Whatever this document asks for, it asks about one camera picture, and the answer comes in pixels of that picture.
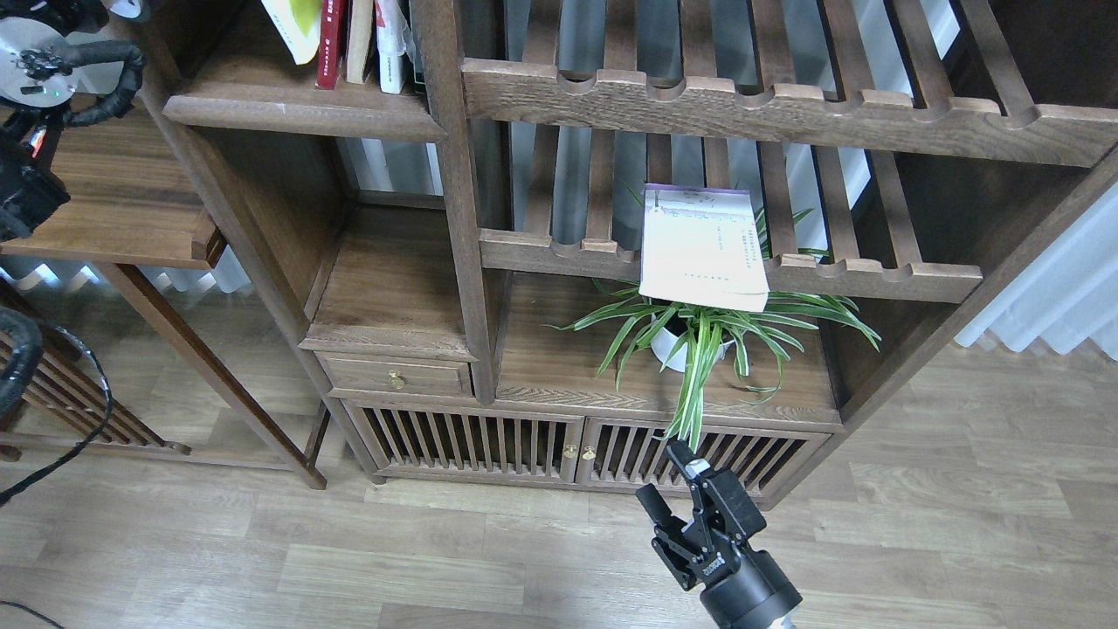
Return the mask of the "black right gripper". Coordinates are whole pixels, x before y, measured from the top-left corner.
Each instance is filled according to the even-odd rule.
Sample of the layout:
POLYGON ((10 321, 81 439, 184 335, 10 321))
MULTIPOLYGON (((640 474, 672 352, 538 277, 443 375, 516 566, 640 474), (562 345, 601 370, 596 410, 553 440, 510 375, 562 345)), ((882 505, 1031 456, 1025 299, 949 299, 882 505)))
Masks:
POLYGON ((690 486, 694 517, 675 516, 652 483, 636 497, 667 572, 684 591, 702 584, 700 601, 720 628, 792 628, 803 598, 770 553, 750 547, 766 521, 742 483, 729 469, 711 471, 685 439, 671 439, 666 455, 690 486))

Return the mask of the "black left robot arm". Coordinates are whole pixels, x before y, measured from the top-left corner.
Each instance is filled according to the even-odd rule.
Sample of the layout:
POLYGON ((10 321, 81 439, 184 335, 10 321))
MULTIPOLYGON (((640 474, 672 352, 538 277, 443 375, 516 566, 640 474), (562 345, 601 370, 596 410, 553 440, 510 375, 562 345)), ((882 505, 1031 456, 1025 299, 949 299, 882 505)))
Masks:
MULTIPOLYGON (((96 34, 107 21, 108 10, 103 1, 3 1, 1 92, 3 105, 12 109, 3 123, 3 244, 30 238, 53 212, 72 200, 61 179, 51 171, 63 130, 123 118, 133 108, 146 64, 140 45, 117 39, 73 44, 66 39, 77 31, 96 34), (122 64, 115 88, 84 109, 72 109, 76 69, 114 63, 122 64)), ((3 335, 12 341, 10 358, 3 366, 3 413, 23 397, 39 366, 44 354, 41 327, 58 331, 89 359, 100 374, 105 401, 100 425, 80 442, 51 465, 3 490, 3 506, 7 506, 18 494, 72 461, 107 429, 114 397, 100 359, 68 330, 47 325, 9 307, 3 307, 1 327, 3 335)))

